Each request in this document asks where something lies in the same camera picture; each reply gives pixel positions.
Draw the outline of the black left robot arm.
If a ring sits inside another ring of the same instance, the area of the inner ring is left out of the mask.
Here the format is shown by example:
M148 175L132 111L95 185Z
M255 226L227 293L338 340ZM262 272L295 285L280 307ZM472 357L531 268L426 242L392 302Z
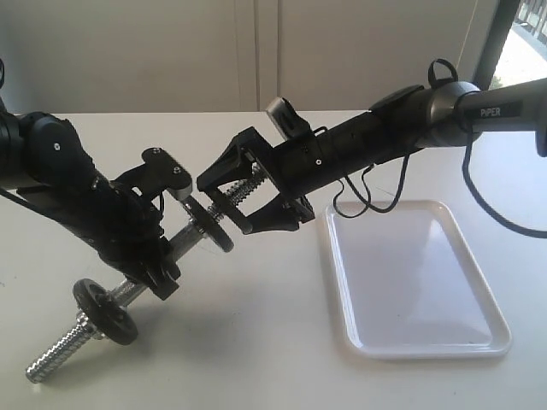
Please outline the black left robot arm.
M140 166L107 179L69 120L52 114L1 115L1 194L51 219L95 249L109 266L162 300L180 271L161 226L163 193L191 181L173 172L162 149Z

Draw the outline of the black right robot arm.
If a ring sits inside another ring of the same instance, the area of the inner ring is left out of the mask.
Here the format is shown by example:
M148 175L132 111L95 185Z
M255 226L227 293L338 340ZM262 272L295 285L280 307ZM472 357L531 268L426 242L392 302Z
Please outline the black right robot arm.
M411 85L320 134L283 97L270 103L267 115L282 143L272 146L249 127L197 177L197 188L245 234L296 230L314 217L304 201L309 193L422 149L469 147L483 132L534 132L538 154L546 154L543 79L489 91L447 79L430 88ZM219 188L249 179L253 164L259 165L279 194L245 215Z

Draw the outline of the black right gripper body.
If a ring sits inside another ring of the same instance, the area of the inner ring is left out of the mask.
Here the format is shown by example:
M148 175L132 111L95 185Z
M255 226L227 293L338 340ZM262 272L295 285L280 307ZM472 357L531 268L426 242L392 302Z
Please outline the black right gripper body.
M300 205L300 223L315 218L306 196L355 171L375 163L385 154L385 128L365 112L325 132L272 146L253 127L237 134L244 152L257 163L278 194Z

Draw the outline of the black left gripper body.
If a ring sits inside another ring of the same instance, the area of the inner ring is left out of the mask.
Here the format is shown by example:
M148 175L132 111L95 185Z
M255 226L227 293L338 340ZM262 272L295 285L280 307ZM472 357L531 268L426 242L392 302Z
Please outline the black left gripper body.
M140 196L120 183L90 177L80 186L80 239L130 278L162 278L166 261L161 222L164 199Z

